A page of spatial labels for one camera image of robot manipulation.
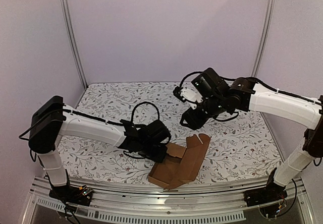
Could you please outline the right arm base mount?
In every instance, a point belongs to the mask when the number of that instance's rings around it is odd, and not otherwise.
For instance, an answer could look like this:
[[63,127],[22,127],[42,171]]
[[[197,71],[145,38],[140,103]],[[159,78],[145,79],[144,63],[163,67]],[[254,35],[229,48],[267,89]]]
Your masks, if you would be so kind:
[[248,207],[278,201],[287,197],[284,187],[262,187],[243,192],[244,201]]

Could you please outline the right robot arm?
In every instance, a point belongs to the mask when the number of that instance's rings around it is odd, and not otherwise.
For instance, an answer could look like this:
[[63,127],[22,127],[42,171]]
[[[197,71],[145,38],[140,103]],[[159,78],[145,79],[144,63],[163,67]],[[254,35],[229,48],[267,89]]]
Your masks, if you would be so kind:
[[236,118],[239,111],[267,113],[291,120],[306,127],[300,146],[279,167],[273,170],[261,198],[273,201],[285,186],[316,158],[322,158],[322,98],[308,98],[273,88],[254,77],[229,79],[213,68],[195,72],[192,85],[197,92],[181,82],[173,95],[190,108],[180,124],[197,130],[211,118],[217,120],[224,112]]

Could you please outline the brown cardboard box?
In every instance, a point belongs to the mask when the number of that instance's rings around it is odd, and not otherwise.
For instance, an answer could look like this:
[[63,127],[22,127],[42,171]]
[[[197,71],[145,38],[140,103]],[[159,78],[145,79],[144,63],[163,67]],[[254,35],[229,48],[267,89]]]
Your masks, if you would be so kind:
[[171,190],[193,182],[202,166],[211,138],[207,134],[194,134],[186,138],[186,146],[167,145],[162,163],[155,163],[148,181],[163,189]]

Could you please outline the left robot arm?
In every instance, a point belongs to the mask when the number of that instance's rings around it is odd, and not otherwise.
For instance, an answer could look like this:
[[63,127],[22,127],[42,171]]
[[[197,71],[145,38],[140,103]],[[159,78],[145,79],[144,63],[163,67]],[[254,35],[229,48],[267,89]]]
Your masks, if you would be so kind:
[[76,136],[96,140],[121,149],[125,156],[162,162],[167,153],[171,134],[160,119],[148,125],[135,124],[134,120],[108,121],[77,111],[64,104],[61,96],[53,96],[31,119],[31,126],[19,135],[27,141],[30,150],[37,154],[50,184],[65,201],[75,197],[69,185],[69,175],[63,167],[56,147],[59,136]]

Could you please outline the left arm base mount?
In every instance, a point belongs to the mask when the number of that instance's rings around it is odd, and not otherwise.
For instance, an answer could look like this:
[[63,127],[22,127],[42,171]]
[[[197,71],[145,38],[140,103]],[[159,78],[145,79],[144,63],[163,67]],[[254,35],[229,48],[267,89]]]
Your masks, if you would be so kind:
[[73,203],[83,206],[90,206],[93,192],[89,196],[82,196],[79,194],[79,187],[73,187],[70,185],[53,186],[49,192],[49,197],[60,200],[63,203]]

